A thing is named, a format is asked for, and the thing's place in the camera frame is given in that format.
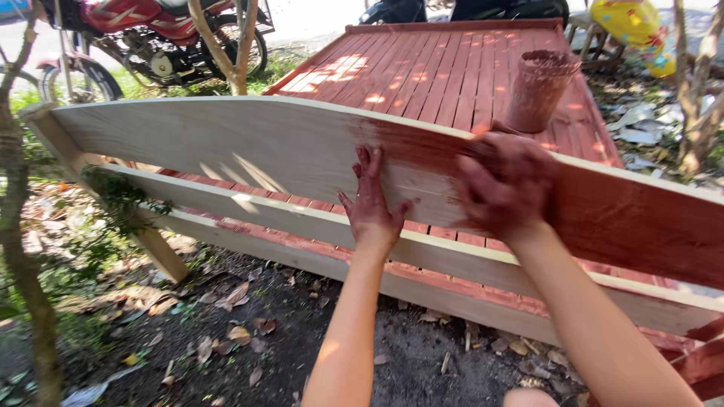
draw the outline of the motorcycle seat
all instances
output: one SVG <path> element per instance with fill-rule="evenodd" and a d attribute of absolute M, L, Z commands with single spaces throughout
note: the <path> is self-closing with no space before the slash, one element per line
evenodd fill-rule
<path fill-rule="evenodd" d="M 174 17 L 188 15 L 188 3 L 186 0 L 154 0 L 161 8 Z M 201 8 L 206 9 L 219 0 L 200 0 Z"/>

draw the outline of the colorful fabric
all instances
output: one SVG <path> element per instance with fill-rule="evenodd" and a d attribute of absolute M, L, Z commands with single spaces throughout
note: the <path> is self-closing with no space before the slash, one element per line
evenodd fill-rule
<path fill-rule="evenodd" d="M 648 0 L 596 0 L 590 13 L 619 43 L 638 51 L 653 77 L 676 71 L 673 36 L 668 26 L 660 24 L 659 12 Z"/>

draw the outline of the dirt ground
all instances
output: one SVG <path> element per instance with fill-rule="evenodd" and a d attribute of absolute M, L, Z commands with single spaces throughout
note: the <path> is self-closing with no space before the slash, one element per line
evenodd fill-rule
<path fill-rule="evenodd" d="M 132 353 L 140 356 L 138 364 L 143 367 L 112 382 L 95 406 L 292 406 L 295 392 L 303 395 L 342 284 L 213 246 L 197 243 L 194 249 L 193 253 L 183 255 L 185 260 L 193 261 L 202 253 L 206 263 L 200 263 L 198 271 L 183 286 L 175 287 L 158 280 L 149 286 L 139 285 L 139 282 L 148 283 L 148 267 L 145 267 L 114 276 L 116 286 L 124 282 L 125 290 L 106 292 L 91 307 L 94 314 L 88 313 L 88 307 L 79 308 L 86 312 L 83 318 L 93 318 L 92 315 L 97 318 L 117 309 L 115 301 L 124 299 L 119 293 L 125 292 L 128 296 L 122 316 L 107 322 L 102 340 L 114 344 L 108 356 L 93 361 L 88 357 L 79 358 L 77 353 L 63 355 L 68 395 L 127 368 L 123 361 Z M 198 302 L 204 293 L 212 290 L 222 297 L 228 295 L 248 280 L 250 272 L 260 268 L 258 279 L 250 283 L 250 300 L 234 307 L 231 313 Z M 294 285 L 290 284 L 292 275 Z M 319 281 L 318 290 L 314 289 L 316 281 Z M 141 295 L 128 294 L 134 290 L 151 293 L 149 298 L 153 293 L 171 293 L 172 298 L 160 303 L 154 315 L 146 313 L 123 324 L 125 318 L 138 312 L 129 307 L 134 302 L 140 304 Z M 318 298 L 311 298 L 311 293 Z M 321 306 L 325 298 L 329 302 Z M 501 406 L 505 392 L 520 387 L 521 383 L 542 388 L 557 401 L 564 402 L 564 406 L 575 406 L 576 393 L 585 391 L 584 387 L 564 378 L 562 367 L 547 360 L 544 355 L 550 348 L 543 344 L 535 343 L 542 356 L 533 353 L 520 356 L 511 349 L 496 354 L 490 344 L 503 334 L 481 327 L 478 342 L 483 346 L 466 352 L 463 320 L 452 318 L 447 324 L 419 321 L 425 313 L 426 309 L 414 305 L 400 310 L 396 299 L 381 295 L 376 315 L 375 354 L 384 355 L 387 362 L 375 366 L 373 406 Z M 253 324 L 253 320 L 260 317 L 275 319 L 276 329 L 261 336 Z M 240 324 L 252 337 L 266 342 L 267 350 L 256 353 L 247 345 L 226 356 L 214 352 L 209 362 L 200 365 L 195 355 L 199 339 L 208 335 L 211 339 L 224 340 L 234 324 Z M 30 370 L 30 341 L 27 327 L 22 324 L 3 329 L 9 332 L 2 335 L 0 343 L 0 354 L 4 355 L 0 361 L 0 377 L 10 380 Z M 149 346 L 159 333 L 163 334 L 160 342 Z M 447 352 L 450 352 L 450 361 L 446 374 L 441 374 Z M 532 358 L 550 369 L 564 387 L 569 387 L 565 389 L 567 394 L 554 391 L 548 380 L 527 376 L 518 370 L 521 361 Z M 176 382 L 167 387 L 161 381 L 171 360 Z M 249 376 L 257 366 L 264 373 L 258 384 L 250 387 Z M 13 397 L 27 396 L 22 388 L 32 381 L 31 376 L 17 386 Z"/>

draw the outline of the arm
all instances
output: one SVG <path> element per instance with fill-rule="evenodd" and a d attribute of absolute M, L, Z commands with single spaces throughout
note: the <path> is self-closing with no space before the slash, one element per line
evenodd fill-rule
<path fill-rule="evenodd" d="M 702 406 L 671 365 L 571 258 L 542 214 L 557 162 L 532 140 L 487 133 L 493 175 L 460 157 L 469 217 L 508 244 L 548 305 L 568 355 L 604 407 Z"/>
<path fill-rule="evenodd" d="M 367 149 L 358 147 L 357 155 L 360 162 L 352 167 L 358 180 L 356 202 L 337 192 L 350 218 L 357 248 L 303 406 L 369 406 L 372 396 L 374 315 L 382 267 L 400 238 L 405 213 L 412 203 L 402 202 L 390 214 L 379 181 L 382 150 L 376 148 L 370 159 Z"/>

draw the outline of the hand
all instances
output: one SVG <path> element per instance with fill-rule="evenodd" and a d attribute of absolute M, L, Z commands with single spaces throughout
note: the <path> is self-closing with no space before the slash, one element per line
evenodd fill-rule
<path fill-rule="evenodd" d="M 508 242 L 544 223 L 558 162 L 535 141 L 500 132 L 474 141 L 459 156 L 465 213 Z"/>
<path fill-rule="evenodd" d="M 387 251 L 392 250 L 400 238 L 405 213 L 412 207 L 412 201 L 400 203 L 390 213 L 379 181 L 382 150 L 375 148 L 371 160 L 366 147 L 359 146 L 356 151 L 360 161 L 352 166 L 352 170 L 357 175 L 357 200 L 352 203 L 341 190 L 337 191 L 337 197 L 350 218 L 358 248 L 372 244 L 380 245 Z"/>

